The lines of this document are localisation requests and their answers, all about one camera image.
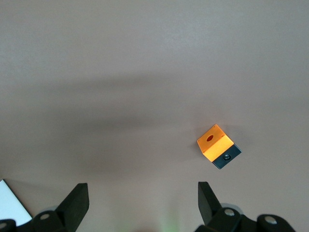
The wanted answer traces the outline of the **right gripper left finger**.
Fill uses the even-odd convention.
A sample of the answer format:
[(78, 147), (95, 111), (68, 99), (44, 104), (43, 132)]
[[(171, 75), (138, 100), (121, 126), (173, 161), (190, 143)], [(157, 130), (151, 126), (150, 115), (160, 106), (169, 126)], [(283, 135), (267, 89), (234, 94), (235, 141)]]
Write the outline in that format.
[(88, 184), (77, 184), (55, 210), (44, 211), (33, 219), (34, 231), (75, 232), (88, 209)]

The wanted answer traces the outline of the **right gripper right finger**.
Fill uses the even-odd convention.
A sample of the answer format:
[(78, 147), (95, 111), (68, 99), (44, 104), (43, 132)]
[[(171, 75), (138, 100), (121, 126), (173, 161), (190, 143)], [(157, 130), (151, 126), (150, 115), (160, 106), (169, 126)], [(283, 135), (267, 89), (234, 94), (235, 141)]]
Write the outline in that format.
[(204, 224), (196, 232), (237, 232), (241, 215), (230, 207), (222, 207), (208, 182), (198, 183), (198, 208)]

